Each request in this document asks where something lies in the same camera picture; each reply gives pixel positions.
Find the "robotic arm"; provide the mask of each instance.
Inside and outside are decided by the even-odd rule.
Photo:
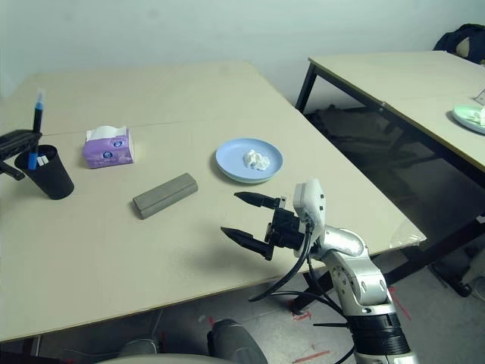
[[[274,215],[264,242],[244,231],[222,227],[229,238],[262,254],[266,260],[271,260],[274,247],[278,246],[293,249],[299,262],[310,257],[325,263],[352,332],[358,364],[419,363],[402,332],[384,276],[369,258],[363,239],[325,224],[327,204],[318,180],[296,186],[293,207],[298,217],[284,209],[285,197],[273,199],[247,192],[236,196],[251,205],[274,209]],[[294,267],[295,273],[301,265]],[[265,298],[286,281],[280,280],[250,300]]]

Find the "pen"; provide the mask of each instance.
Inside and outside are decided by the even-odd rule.
[[[37,96],[36,108],[33,114],[33,128],[32,131],[34,133],[40,133],[40,124],[42,123],[42,111],[44,110],[44,95],[42,92],[39,92]],[[39,152],[39,145],[36,143],[30,149],[29,152],[29,164],[28,167],[30,170],[36,169],[37,166],[37,155]]]

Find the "blue plate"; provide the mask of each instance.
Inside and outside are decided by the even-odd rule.
[[[244,155],[251,149],[270,159],[270,166],[266,171],[246,167]],[[250,138],[225,142],[217,149],[215,159],[225,175],[247,184],[258,184],[270,180],[283,167],[283,156],[275,146],[264,140]]]

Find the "pen holder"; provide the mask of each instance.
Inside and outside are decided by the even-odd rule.
[[[27,167],[29,161],[29,151],[27,151],[16,157],[15,167],[29,176],[51,199],[63,199],[69,196],[74,190],[74,184],[62,165],[58,150],[54,146],[39,146],[39,155],[45,155],[48,163],[37,165],[36,169],[30,170]]]

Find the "tissue box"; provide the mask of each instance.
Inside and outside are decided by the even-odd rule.
[[[97,127],[86,131],[83,156],[90,168],[133,163],[133,141],[127,127]]]

